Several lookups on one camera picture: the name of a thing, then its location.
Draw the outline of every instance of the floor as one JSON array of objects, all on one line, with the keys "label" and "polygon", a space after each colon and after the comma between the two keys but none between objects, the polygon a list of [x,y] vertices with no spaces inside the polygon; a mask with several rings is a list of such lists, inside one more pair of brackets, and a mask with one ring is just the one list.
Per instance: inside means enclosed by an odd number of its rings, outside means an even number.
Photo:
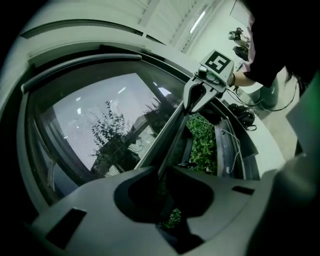
[{"label": "floor", "polygon": [[[291,79],[285,83],[286,76],[287,71],[285,68],[277,75],[279,83],[279,98],[277,105],[273,109],[281,109],[286,106],[292,100],[295,93],[293,102],[287,108],[277,112],[265,111],[259,106],[253,107],[253,110],[274,137],[274,140],[278,144],[284,159],[289,160],[295,155],[297,136],[287,121],[286,115],[299,101],[299,89],[297,88],[295,92],[295,79]],[[239,90],[238,95],[244,102],[248,104],[253,103],[249,96],[243,91],[241,92]]]}]

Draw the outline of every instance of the person's arm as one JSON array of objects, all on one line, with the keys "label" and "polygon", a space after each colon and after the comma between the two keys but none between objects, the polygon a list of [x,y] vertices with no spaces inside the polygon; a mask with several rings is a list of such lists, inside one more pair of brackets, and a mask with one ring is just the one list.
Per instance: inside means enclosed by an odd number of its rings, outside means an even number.
[{"label": "person's arm", "polygon": [[239,86],[239,87],[252,86],[255,83],[255,81],[246,77],[245,74],[240,71],[236,71],[233,74],[234,74],[234,77],[233,75],[230,77],[228,81],[228,85],[231,85],[233,83],[233,79],[234,79],[233,85]]}]

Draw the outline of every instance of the white wall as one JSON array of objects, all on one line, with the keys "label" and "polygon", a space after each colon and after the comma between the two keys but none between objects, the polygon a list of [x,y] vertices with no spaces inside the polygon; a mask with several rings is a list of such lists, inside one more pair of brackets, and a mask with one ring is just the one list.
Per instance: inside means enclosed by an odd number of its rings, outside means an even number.
[{"label": "white wall", "polygon": [[238,27],[242,28],[244,35],[248,36],[248,33],[246,26],[230,16],[234,3],[235,0],[224,1],[196,43],[187,52],[189,56],[201,61],[208,53],[216,49],[235,61],[239,60],[233,51],[233,47],[237,44],[228,39],[228,33]]},{"label": "white wall", "polygon": [[22,32],[63,20],[89,19],[133,28],[181,51],[199,12],[214,0],[51,0]]},{"label": "white wall", "polygon": [[14,88],[14,84],[29,67],[30,59],[33,62],[33,59],[43,52],[73,45],[71,47],[72,50],[76,48],[74,45],[88,42],[95,43],[96,48],[101,44],[108,45],[113,42],[138,46],[150,53],[164,57],[191,73],[195,72],[199,67],[199,63],[170,45],[163,45],[145,37],[110,27],[65,27],[46,31],[29,39],[19,36],[6,57],[0,72],[0,118],[3,106],[5,106]]}]

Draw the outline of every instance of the metal frame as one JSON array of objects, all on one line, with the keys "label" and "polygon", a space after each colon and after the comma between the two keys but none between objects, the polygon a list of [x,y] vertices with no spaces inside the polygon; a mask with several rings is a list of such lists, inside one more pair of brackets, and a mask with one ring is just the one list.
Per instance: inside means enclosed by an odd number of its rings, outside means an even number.
[{"label": "metal frame", "polygon": [[[156,67],[157,69],[160,69],[161,71],[175,77],[176,79],[180,80],[181,82],[187,82],[190,77],[183,73],[181,70],[176,69],[173,66],[168,65],[167,63],[161,61],[160,59],[157,59],[153,56],[148,56],[147,54],[134,52],[130,50],[123,50],[126,53],[111,53],[111,54],[98,54],[94,56],[85,56],[77,59],[73,59],[64,63],[61,63],[59,65],[56,65],[54,67],[51,67],[47,69],[46,71],[36,75],[29,81],[27,81],[25,84],[22,85],[22,91],[24,94],[24,99],[21,103],[21,111],[19,114],[19,118],[22,119],[21,116],[23,116],[23,120],[25,118],[26,114],[26,104],[27,104],[27,98],[29,96],[29,91],[35,89],[35,85],[37,85],[39,82],[43,81],[44,79],[47,79],[48,77],[51,77],[53,75],[57,75],[57,73],[61,71],[65,71],[68,68],[73,68],[75,66],[86,64],[86,63],[95,63],[100,61],[112,61],[114,59],[117,60],[124,60],[124,61],[132,61],[132,60],[139,60],[144,63],[147,63],[149,65],[152,65]],[[211,108],[216,108],[216,106],[213,103],[209,104]],[[181,137],[184,128],[186,127],[186,122],[188,119],[188,114],[184,112],[183,108],[183,102],[179,105],[179,107],[174,111],[168,122],[165,124],[165,126],[162,128],[160,134],[156,137],[154,142],[152,143],[151,147],[147,150],[144,157],[140,160],[140,162],[136,165],[136,169],[141,167],[146,167],[151,164],[155,163],[155,155],[157,154],[156,161],[157,164],[160,165],[160,168],[158,170],[158,176],[161,177],[164,168],[166,167],[171,151],[174,149],[177,141]],[[25,134],[23,134],[23,137],[21,137],[21,133],[24,129],[24,121],[19,123],[19,139],[18,141],[24,141],[25,144]],[[30,163],[27,156],[27,147],[24,145],[23,148],[21,148],[19,151],[19,158],[21,159],[19,161],[20,166],[28,166],[30,169]],[[40,189],[38,188],[36,181],[34,177],[32,176],[32,171],[27,170],[27,174],[22,174],[23,176],[27,176],[27,178],[24,178],[24,182],[28,182],[29,179],[32,180],[32,187],[28,188],[28,193],[31,194],[32,202],[35,203],[36,209],[38,211],[43,211],[46,206],[48,207],[48,204],[45,204],[45,199],[41,195]],[[37,195],[41,195],[39,201],[36,200]]]},{"label": "metal frame", "polygon": [[57,134],[57,131],[52,129],[50,124],[45,120],[43,122],[43,125],[41,125],[42,130],[45,132],[42,132],[41,136],[44,136],[44,141],[48,145],[51,146],[51,150],[53,150],[53,155],[60,156],[57,157],[57,159],[61,159],[59,162],[61,162],[62,166],[64,167],[70,167],[72,170],[71,172],[78,174],[80,179],[73,179],[70,177],[78,186],[81,186],[87,182],[90,182],[92,180],[95,180],[97,177],[93,175],[92,173],[88,172],[88,169],[86,166],[81,162],[81,160],[78,158],[78,156],[71,151],[72,153],[69,153],[68,150],[65,150],[61,146],[61,141],[59,141],[59,135]]},{"label": "metal frame", "polygon": [[69,28],[69,27],[77,27],[77,26],[115,28],[117,30],[123,30],[139,36],[143,35],[143,32],[137,29],[134,29],[132,27],[125,26],[122,24],[110,22],[110,21],[99,20],[99,19],[64,19],[64,20],[49,22],[40,26],[36,26],[30,30],[23,32],[22,34],[20,34],[20,36],[25,39],[30,39],[41,33],[45,33],[48,31],[62,29],[62,28]]}]

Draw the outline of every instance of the white panel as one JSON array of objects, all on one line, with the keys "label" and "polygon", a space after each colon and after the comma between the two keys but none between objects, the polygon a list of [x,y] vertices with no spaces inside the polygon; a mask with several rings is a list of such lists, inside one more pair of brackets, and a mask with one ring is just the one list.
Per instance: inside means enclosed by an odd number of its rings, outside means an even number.
[{"label": "white panel", "polygon": [[159,33],[159,36],[165,38],[169,42],[174,38],[173,46],[175,46],[186,29],[186,25],[191,21],[192,17],[190,17],[190,14],[191,16],[196,14],[197,10],[194,10],[194,8],[198,8],[204,2],[205,0],[162,0],[161,6],[156,13],[156,17],[154,20],[150,21],[148,33],[152,34],[157,32]]},{"label": "white panel", "polygon": [[16,82],[29,68],[28,40],[18,37],[11,47],[0,73],[0,109],[6,104]]},{"label": "white panel", "polygon": [[128,14],[129,11],[124,12],[118,6],[107,4],[92,4],[88,2],[52,2],[42,8],[41,11],[27,24],[23,29],[27,31],[34,27],[44,25],[51,22],[72,19],[91,19],[108,21],[121,24],[139,31],[143,28],[139,26],[139,22],[144,10],[139,7],[135,9],[136,12]]},{"label": "white panel", "polygon": [[29,58],[61,46],[71,46],[72,44],[86,42],[96,42],[98,46],[104,43],[112,45],[113,42],[117,42],[145,48],[146,51],[162,56],[192,73],[199,67],[198,62],[171,46],[166,46],[115,28],[94,26],[66,27],[47,31],[27,41],[29,41],[29,49],[24,47],[24,50],[28,49],[27,55]]},{"label": "white panel", "polygon": [[144,5],[145,7],[147,7],[151,2],[151,0],[136,0],[136,1]]},{"label": "white panel", "polygon": [[186,40],[185,45],[179,50],[182,49],[183,53],[188,53],[189,49],[193,47],[198,41],[198,38],[202,35],[203,31],[206,30],[206,27],[211,22],[211,20],[214,18],[217,13],[220,12],[220,6],[227,0],[213,0],[211,4],[206,8],[205,15],[199,22],[196,29],[193,31],[192,34],[189,34],[190,37]]},{"label": "white panel", "polygon": [[247,26],[249,24],[250,14],[238,0],[235,2],[232,8],[230,16],[234,17],[244,26]]},{"label": "white panel", "polygon": [[159,6],[161,5],[162,0],[151,0],[150,4],[146,8],[142,19],[140,21],[140,25],[142,27],[148,28],[150,26],[150,21],[154,19],[155,15],[157,14],[159,10]]},{"label": "white panel", "polygon": [[65,3],[87,3],[90,5],[97,5],[107,7],[109,13],[116,11],[124,13],[128,16],[141,18],[147,6],[137,0],[64,0]]},{"label": "white panel", "polygon": [[200,61],[212,49],[216,49],[235,61],[238,60],[237,55],[233,51],[233,47],[237,44],[228,39],[229,31],[240,27],[247,36],[247,29],[238,20],[230,16],[230,12],[234,6],[235,0],[225,0],[216,15],[210,20],[205,30],[190,49],[189,55]]},{"label": "white panel", "polygon": [[195,5],[193,5],[193,6],[191,3],[191,0],[189,0],[189,1],[190,1],[189,3],[191,6],[191,10],[187,13],[186,17],[183,19],[182,24],[179,26],[178,30],[176,31],[176,33],[171,41],[171,45],[174,47],[176,47],[177,45],[180,45],[181,42],[183,42],[183,44],[185,44],[186,41],[189,40],[189,38],[191,37],[190,30],[191,30],[192,26],[194,25],[194,23],[197,21],[198,17],[202,14],[205,7],[207,6],[206,0],[197,0]]},{"label": "white panel", "polygon": [[190,37],[190,28],[189,29],[185,29],[185,31],[181,35],[179,41],[175,45],[175,47],[179,51],[182,51],[184,49],[185,45],[188,43],[188,40],[190,40],[190,39],[191,39],[191,37]]}]

